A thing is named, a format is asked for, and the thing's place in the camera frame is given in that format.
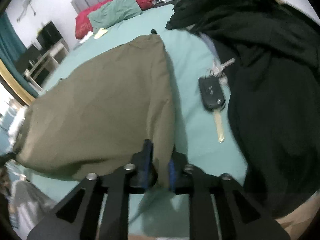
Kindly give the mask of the white shelf unit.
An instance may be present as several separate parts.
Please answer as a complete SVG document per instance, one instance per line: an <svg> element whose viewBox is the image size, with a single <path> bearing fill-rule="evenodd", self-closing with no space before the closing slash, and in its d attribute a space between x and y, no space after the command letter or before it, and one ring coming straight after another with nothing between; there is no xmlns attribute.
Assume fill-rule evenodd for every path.
<svg viewBox="0 0 320 240"><path fill-rule="evenodd" d="M69 50L65 40L62 38L56 42L52 47L50 47L40 58L32 63L29 61L31 69L26 69L23 76L28 81L29 85L33 87L38 93L42 91L42 84L47 82L47 79L51 76L53 71L55 71L65 57L68 55ZM44 78L44 81L39 84L36 79L41 75L41 73L47 70L48 76Z"/></svg>

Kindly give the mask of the black car key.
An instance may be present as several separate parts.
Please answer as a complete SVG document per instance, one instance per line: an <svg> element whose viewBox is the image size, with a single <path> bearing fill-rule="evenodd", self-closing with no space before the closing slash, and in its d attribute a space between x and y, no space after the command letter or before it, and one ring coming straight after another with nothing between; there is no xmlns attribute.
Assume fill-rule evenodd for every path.
<svg viewBox="0 0 320 240"><path fill-rule="evenodd" d="M213 75L204 76L199 78L198 84L204 109L213 114L217 139L219 143L222 143L225 140L225 133L221 111L225 107L226 100L219 79Z"/></svg>

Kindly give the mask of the black clothes pile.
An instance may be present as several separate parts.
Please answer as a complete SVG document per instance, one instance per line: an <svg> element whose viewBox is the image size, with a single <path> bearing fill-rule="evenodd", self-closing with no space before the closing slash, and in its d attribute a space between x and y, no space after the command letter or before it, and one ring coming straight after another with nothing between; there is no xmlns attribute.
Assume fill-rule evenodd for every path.
<svg viewBox="0 0 320 240"><path fill-rule="evenodd" d="M319 190L319 25L276 0L180 0L166 28L215 42L244 188L283 217Z"/></svg>

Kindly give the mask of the red pillow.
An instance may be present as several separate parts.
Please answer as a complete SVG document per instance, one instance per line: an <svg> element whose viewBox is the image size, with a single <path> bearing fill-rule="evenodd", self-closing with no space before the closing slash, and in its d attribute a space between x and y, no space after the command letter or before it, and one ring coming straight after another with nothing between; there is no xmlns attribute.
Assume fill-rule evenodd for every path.
<svg viewBox="0 0 320 240"><path fill-rule="evenodd" d="M111 1L113 0L104 0L78 13L77 17L75 18L75 38L77 40L83 39L89 31L93 31L93 27L89 21L88 15L91 12L99 9L102 5L105 5ZM152 8L153 1L154 0L136 0L142 11Z"/></svg>

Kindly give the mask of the green pillow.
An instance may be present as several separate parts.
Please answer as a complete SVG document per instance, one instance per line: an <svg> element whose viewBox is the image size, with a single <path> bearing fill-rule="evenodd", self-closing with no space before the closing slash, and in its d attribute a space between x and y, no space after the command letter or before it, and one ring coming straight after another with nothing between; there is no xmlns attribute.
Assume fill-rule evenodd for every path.
<svg viewBox="0 0 320 240"><path fill-rule="evenodd" d="M136 0L112 0L88 14L93 33L100 28L107 29L121 21L128 20L142 13Z"/></svg>

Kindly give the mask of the olive green garment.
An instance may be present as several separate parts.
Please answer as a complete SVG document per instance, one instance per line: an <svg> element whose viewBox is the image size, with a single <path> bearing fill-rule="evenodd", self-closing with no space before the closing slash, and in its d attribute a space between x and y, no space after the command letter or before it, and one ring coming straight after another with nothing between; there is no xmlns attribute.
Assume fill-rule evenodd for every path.
<svg viewBox="0 0 320 240"><path fill-rule="evenodd" d="M81 180L127 164L149 139L158 183L168 186L175 113L167 62L157 34L84 62L28 107L13 148L17 161Z"/></svg>

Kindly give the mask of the yellow green packet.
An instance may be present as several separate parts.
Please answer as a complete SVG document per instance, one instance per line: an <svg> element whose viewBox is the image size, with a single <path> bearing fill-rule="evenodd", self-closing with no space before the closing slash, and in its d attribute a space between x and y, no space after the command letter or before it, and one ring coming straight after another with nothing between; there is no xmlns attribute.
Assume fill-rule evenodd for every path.
<svg viewBox="0 0 320 240"><path fill-rule="evenodd" d="M97 39L101 38L101 37L104 36L107 32L108 32L107 29L105 29L105 28L100 28L100 29L97 31L97 33L95 34L94 39L97 40Z"/></svg>

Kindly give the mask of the gold mirror frame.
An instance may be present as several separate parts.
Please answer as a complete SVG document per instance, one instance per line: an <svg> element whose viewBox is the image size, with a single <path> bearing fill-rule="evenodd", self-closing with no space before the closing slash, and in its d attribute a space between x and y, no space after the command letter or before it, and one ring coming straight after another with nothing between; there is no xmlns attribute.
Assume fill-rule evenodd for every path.
<svg viewBox="0 0 320 240"><path fill-rule="evenodd" d="M30 105L35 100L35 98L28 93L12 76L8 71L4 63L1 61L1 82L4 87L8 88L8 91L12 96L22 105Z"/></svg>

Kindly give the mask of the teal curtain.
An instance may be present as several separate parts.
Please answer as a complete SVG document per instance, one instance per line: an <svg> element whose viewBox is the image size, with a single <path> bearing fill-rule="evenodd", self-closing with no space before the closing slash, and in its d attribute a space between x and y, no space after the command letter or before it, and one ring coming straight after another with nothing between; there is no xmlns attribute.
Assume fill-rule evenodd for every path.
<svg viewBox="0 0 320 240"><path fill-rule="evenodd" d="M26 47L13 29L13 26L4 12L1 14L1 60L15 80L34 98L38 92L29 85L23 75L16 69L15 63L26 52Z"/></svg>

